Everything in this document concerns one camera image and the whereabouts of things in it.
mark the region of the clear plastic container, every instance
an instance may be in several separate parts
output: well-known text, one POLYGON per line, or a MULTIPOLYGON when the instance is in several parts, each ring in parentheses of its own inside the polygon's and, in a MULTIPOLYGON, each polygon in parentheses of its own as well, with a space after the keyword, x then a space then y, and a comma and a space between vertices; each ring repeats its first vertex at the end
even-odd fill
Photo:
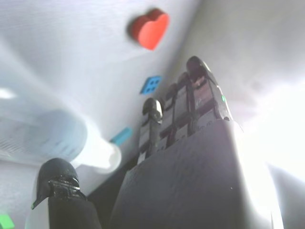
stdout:
POLYGON ((117 168, 121 152, 0 41, 0 159, 41 165, 55 157, 107 173, 117 168))

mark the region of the red heart-shaped object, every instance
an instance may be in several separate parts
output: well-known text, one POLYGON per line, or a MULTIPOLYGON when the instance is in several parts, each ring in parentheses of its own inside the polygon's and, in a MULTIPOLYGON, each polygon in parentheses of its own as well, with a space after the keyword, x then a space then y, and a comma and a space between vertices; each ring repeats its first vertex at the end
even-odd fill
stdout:
POLYGON ((135 40, 146 49, 154 50, 161 41, 169 23, 168 14, 159 9, 138 17, 131 27, 135 40))

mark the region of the green object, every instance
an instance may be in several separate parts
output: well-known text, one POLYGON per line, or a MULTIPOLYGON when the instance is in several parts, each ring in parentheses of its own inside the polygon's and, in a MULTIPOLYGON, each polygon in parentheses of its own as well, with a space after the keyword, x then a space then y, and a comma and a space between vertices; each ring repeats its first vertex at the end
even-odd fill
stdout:
POLYGON ((9 215, 0 215, 0 229, 14 229, 15 224, 9 215))

